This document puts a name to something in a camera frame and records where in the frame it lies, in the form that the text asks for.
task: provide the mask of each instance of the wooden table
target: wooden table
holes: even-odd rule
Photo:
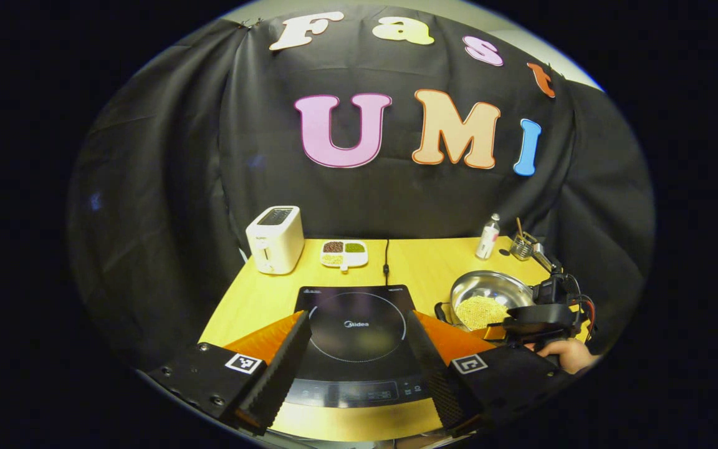
[[[199,341],[224,346],[261,327],[294,312],[299,288],[364,287],[384,285],[385,245],[383,239],[364,241],[368,248],[365,266],[328,268],[320,263],[324,239],[307,239],[295,270],[290,274],[266,275],[257,271],[253,259],[242,268],[212,314]],[[519,261],[504,256],[511,240],[498,238],[487,261],[476,258],[478,238],[396,239],[390,241],[388,264],[390,284],[408,287],[415,309],[434,316],[434,304],[447,302],[450,290],[462,274],[475,270],[493,270],[520,279],[527,285],[538,284],[549,273],[534,259]],[[456,322],[450,307],[448,319]],[[586,338],[586,329],[577,336]],[[305,438],[331,441],[380,441],[410,437],[442,427],[433,400],[381,407],[330,408],[283,403],[272,430]]]

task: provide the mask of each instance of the black cable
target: black cable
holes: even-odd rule
[[[387,239],[387,247],[384,248],[384,285],[390,285],[390,265],[387,264],[387,251],[390,249],[390,239]]]

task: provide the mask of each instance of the black cooktop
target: black cooktop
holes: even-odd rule
[[[302,287],[312,338],[285,399],[316,407],[375,407],[428,398],[406,341],[414,309],[405,285]]]

